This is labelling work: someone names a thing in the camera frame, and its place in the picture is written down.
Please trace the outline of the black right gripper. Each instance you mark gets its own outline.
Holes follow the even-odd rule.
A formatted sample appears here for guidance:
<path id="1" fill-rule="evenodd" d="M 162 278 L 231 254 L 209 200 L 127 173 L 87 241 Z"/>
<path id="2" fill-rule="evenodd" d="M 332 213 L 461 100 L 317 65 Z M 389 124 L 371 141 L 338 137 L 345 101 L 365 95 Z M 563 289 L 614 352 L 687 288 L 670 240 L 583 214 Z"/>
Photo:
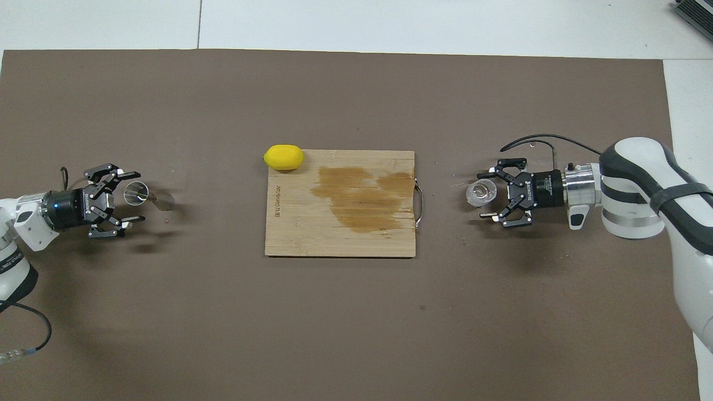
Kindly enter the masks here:
<path id="1" fill-rule="evenodd" d="M 561 170 L 528 173 L 526 158 L 499 158 L 489 175 L 504 181 L 516 181 L 524 176 L 524 200 L 516 206 L 506 206 L 499 212 L 481 213 L 480 218 L 492 220 L 504 228 L 519 228 L 533 225 L 530 210 L 537 208 L 562 207 L 565 203 L 563 175 Z M 515 175 L 509 172 L 515 169 Z"/>

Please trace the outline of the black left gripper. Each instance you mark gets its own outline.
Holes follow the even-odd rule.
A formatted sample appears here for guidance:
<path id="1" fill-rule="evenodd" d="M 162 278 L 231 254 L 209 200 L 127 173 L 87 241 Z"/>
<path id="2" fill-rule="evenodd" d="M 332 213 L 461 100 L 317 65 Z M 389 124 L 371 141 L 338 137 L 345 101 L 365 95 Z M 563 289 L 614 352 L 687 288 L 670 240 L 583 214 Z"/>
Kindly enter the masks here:
<path id="1" fill-rule="evenodd" d="M 85 188 L 50 191 L 43 196 L 43 218 L 52 230 L 91 225 L 91 239 L 123 238 L 135 223 L 145 221 L 145 216 L 117 218 L 102 209 L 89 210 L 92 198 L 111 195 L 120 181 L 139 178 L 138 171 L 124 171 L 117 165 L 105 163 L 85 170 L 84 176 L 89 181 Z"/>

